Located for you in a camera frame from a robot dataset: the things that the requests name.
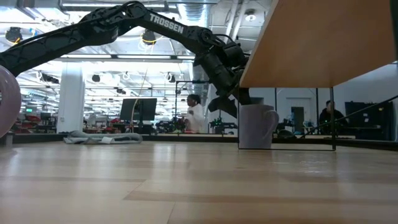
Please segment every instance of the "white mug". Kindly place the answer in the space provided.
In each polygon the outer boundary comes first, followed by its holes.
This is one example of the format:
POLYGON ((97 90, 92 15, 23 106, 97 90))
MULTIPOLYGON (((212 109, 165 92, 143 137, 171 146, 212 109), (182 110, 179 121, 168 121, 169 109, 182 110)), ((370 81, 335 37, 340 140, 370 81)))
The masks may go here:
POLYGON ((244 105, 239 109, 239 148, 270 149, 279 116, 269 105, 244 105))

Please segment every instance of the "cable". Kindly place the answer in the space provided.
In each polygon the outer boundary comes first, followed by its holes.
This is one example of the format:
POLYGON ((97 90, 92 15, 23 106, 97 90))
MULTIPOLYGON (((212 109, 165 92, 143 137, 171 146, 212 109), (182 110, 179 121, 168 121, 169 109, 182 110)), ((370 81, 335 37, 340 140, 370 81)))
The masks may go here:
POLYGON ((234 42, 234 40, 232 39, 232 37, 226 35, 226 34, 215 34, 216 36, 222 36, 222 37, 226 37, 228 38, 231 42, 234 42))
MULTIPOLYGON (((140 97, 140 95, 141 95, 142 88, 144 87, 144 82, 145 82, 145 80, 146 80, 146 78, 147 78, 148 68, 149 68, 149 67, 147 66, 147 70, 145 71, 144 78, 142 79, 141 88, 139 89, 139 92, 138 92, 138 96, 137 96, 137 97, 140 97)), ((138 102, 138 101, 139 101, 139 98, 137 98, 137 100, 134 102, 134 105, 132 106, 131 120, 130 120, 131 132, 132 132, 132 133, 134 133, 134 122, 132 121, 132 118, 134 117, 134 109, 136 108, 136 105, 137 105, 137 102, 138 102)))
POLYGON ((21 38, 18 37, 18 39, 15 42, 9 41, 7 40, 10 44, 16 45, 19 43, 19 41, 21 40, 21 38))

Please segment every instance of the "gray cloth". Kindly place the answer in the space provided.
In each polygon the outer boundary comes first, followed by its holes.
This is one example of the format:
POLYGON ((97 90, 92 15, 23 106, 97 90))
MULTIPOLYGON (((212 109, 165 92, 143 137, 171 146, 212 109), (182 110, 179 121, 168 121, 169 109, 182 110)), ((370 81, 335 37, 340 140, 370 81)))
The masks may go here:
POLYGON ((86 134, 72 131, 63 141, 66 144, 138 144, 142 142, 142 136, 137 133, 86 134))
POLYGON ((239 148, 269 149, 279 122, 273 106, 244 105, 239 110, 239 148))

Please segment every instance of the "wooden tabletop surface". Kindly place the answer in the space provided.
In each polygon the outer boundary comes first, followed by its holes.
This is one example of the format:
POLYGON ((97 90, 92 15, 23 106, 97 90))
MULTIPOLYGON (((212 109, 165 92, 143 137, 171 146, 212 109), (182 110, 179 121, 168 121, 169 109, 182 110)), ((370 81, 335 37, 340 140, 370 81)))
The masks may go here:
POLYGON ((327 88, 396 60, 389 0, 273 0, 242 87, 327 88))

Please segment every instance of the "ceiling light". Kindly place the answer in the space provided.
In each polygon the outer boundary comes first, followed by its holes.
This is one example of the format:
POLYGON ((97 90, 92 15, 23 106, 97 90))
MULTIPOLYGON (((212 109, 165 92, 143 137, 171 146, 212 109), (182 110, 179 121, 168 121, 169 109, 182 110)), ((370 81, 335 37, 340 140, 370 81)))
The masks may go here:
POLYGON ((125 74, 123 74, 123 79, 124 79, 124 80, 129 80, 129 79, 130 79, 130 75, 128 74, 128 72, 126 72, 125 74))
POLYGON ((116 89, 116 93, 125 95, 125 94, 126 94, 126 91, 124 91, 124 90, 118 88, 118 89, 116 89))
POLYGON ((101 78, 99 75, 93 75, 93 77, 91 78, 93 82, 100 82, 101 78))
POLYGON ((36 78, 41 79, 43 77, 43 74, 41 71, 36 72, 36 78))
POLYGON ((17 44, 22 40, 21 28, 20 27, 11 27, 6 32, 6 39, 13 44, 17 44))
POLYGON ((95 55, 95 54, 81 54, 81 55, 62 55, 61 58, 111 58, 110 55, 95 55))
POLYGON ((54 83, 54 84, 59 84, 60 83, 60 80, 58 80, 57 78, 54 78, 54 77, 52 77, 50 75, 43 74, 43 73, 42 73, 41 80, 43 80, 44 82, 50 82, 50 83, 54 83))
POLYGON ((256 15, 254 15, 254 12, 255 12, 254 9, 246 10, 246 12, 244 13, 246 15, 245 20, 249 22, 256 20, 256 15))
POLYGON ((146 29, 145 32, 142 34, 142 42, 146 45, 155 45, 156 37, 154 31, 146 29))
POLYGON ((117 4, 112 3, 94 3, 94 4, 80 4, 80 3, 63 3, 63 7, 113 7, 117 6, 117 4))
POLYGON ((167 79, 167 81, 169 81, 169 83, 175 83, 175 77, 170 72, 167 72, 165 79, 167 79))
POLYGON ((195 59, 195 56, 193 56, 193 55, 177 56, 177 59, 181 59, 181 60, 193 60, 193 59, 195 59))
POLYGON ((162 56, 162 55, 118 55, 118 58, 128 58, 128 59, 171 59, 170 56, 162 56))

